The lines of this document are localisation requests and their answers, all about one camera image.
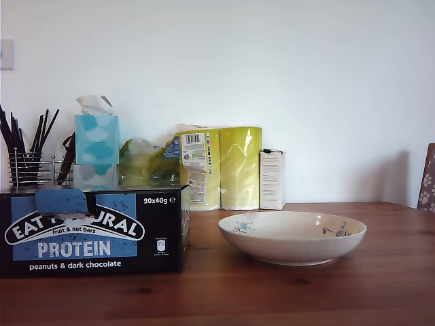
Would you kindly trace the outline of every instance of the paper towel roll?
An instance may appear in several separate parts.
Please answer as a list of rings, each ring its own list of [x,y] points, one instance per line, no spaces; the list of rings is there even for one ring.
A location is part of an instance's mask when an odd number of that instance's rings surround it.
[[[179,134],[181,139],[181,184],[190,184],[190,209],[220,208],[220,132],[197,129]]]
[[[222,208],[229,210],[260,207],[259,127],[235,127],[220,130],[220,183]]]

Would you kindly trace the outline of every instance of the wall socket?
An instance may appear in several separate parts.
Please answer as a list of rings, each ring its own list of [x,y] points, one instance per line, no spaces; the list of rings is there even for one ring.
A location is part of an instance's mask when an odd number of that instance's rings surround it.
[[[14,68],[13,42],[11,39],[0,41],[0,70],[12,70]]]

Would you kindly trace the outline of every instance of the eat natural logo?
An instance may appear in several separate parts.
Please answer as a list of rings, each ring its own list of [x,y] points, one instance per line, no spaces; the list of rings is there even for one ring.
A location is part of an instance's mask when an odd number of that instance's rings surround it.
[[[59,234],[81,233],[139,241],[145,235],[143,225],[124,213],[97,205],[97,216],[96,219],[50,219],[35,211],[13,223],[6,230],[5,240],[9,245],[17,245]]]

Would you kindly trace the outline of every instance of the metal pen holder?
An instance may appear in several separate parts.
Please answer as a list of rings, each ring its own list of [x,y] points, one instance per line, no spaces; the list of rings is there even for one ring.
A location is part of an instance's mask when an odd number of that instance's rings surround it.
[[[14,153],[8,153],[12,187],[38,186],[52,183],[56,185],[59,173],[66,172],[67,177],[63,184],[69,184],[72,180],[73,171],[61,171],[59,164],[71,163],[67,161],[56,161],[52,156],[51,161],[41,161],[42,153],[20,153],[15,148]]]

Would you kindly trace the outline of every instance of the white bowl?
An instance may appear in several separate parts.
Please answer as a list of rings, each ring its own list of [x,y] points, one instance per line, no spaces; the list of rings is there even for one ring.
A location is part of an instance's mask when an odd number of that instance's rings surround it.
[[[272,264],[310,266],[340,257],[361,242],[367,227],[355,219],[305,212],[255,212],[219,221],[227,241]]]

